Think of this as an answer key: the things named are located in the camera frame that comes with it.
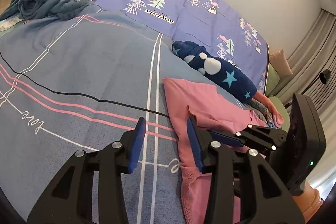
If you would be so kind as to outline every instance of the green pillow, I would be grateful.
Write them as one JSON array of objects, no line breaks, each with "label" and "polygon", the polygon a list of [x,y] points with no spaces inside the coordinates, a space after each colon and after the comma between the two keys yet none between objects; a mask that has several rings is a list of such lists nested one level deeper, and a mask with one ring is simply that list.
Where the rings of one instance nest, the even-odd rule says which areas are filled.
[{"label": "green pillow", "polygon": [[281,128],[284,131],[288,132],[289,125],[290,125],[290,120],[289,120],[289,114],[288,114],[286,108],[284,107],[284,105],[282,104],[282,102],[279,100],[278,97],[272,96],[269,99],[275,105],[276,109],[279,111],[279,113],[283,117],[284,123],[282,124]]},{"label": "green pillow", "polygon": [[275,69],[272,67],[271,63],[268,64],[268,75],[266,81],[266,92],[265,95],[268,96],[272,90],[277,86],[280,81],[280,77]]}]

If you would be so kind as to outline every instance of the lamp head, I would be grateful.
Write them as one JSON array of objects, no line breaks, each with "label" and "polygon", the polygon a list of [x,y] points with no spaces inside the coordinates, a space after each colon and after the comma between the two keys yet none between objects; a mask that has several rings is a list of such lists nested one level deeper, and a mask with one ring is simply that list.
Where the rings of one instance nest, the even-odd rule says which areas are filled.
[{"label": "lamp head", "polygon": [[328,82],[330,78],[330,74],[331,74],[331,71],[329,69],[325,69],[324,71],[320,73],[320,80],[323,85],[325,85]]}]

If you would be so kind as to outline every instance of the bed sheet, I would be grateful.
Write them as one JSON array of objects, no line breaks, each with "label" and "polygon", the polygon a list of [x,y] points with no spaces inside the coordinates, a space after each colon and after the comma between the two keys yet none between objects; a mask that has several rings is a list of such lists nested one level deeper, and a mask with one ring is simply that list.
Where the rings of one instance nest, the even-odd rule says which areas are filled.
[{"label": "bed sheet", "polygon": [[241,70],[264,93],[268,45],[224,0],[94,0],[94,3],[104,10],[119,9],[173,41],[189,40],[205,46],[211,55]]},{"label": "bed sheet", "polygon": [[[76,150],[102,149],[145,117],[148,129],[138,166],[122,175],[129,223],[184,223],[177,136],[167,117],[132,107],[167,115],[165,77],[213,84],[173,55],[171,44],[171,38],[121,11],[106,12],[97,5],[68,21],[49,17],[15,25],[0,38],[2,56],[37,83],[130,105],[52,93],[16,75],[0,59],[0,186],[24,219]],[[93,190],[98,223],[97,175]]]}]

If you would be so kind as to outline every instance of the black lamp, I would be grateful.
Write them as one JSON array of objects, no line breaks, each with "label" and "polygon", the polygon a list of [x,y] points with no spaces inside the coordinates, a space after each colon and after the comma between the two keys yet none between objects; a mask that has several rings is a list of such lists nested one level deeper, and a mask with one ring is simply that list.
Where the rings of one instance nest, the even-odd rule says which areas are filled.
[{"label": "black lamp", "polygon": [[[307,88],[305,88],[305,90],[301,94],[304,94],[307,90],[309,90],[318,79],[320,79],[321,83],[325,85],[328,82],[330,75],[331,71],[329,69],[325,69],[319,74],[319,76],[313,82],[309,84],[309,86],[307,86]],[[289,102],[285,105],[285,108],[290,107],[291,105],[292,102]]]}]

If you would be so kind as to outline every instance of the beige cushion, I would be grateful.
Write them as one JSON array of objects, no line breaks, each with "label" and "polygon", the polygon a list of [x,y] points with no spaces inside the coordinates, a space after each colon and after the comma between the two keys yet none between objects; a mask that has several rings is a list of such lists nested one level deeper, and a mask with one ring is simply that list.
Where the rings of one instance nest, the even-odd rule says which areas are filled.
[{"label": "beige cushion", "polygon": [[280,78],[293,74],[286,60],[284,50],[271,54],[269,56],[269,62],[272,64],[273,68],[277,71]]},{"label": "beige cushion", "polygon": [[278,97],[272,96],[269,99],[275,105],[276,109],[279,111],[279,113],[283,117],[284,123],[281,125],[281,129],[288,132],[289,125],[290,125],[290,119],[289,119],[289,114],[286,108],[284,107],[284,105],[282,104],[282,102],[279,100]]},{"label": "beige cushion", "polygon": [[268,96],[272,90],[277,86],[277,84],[280,81],[280,77],[275,71],[275,69],[272,67],[271,64],[268,64],[268,75],[267,75],[267,81],[266,81],[266,91],[265,95]]}]

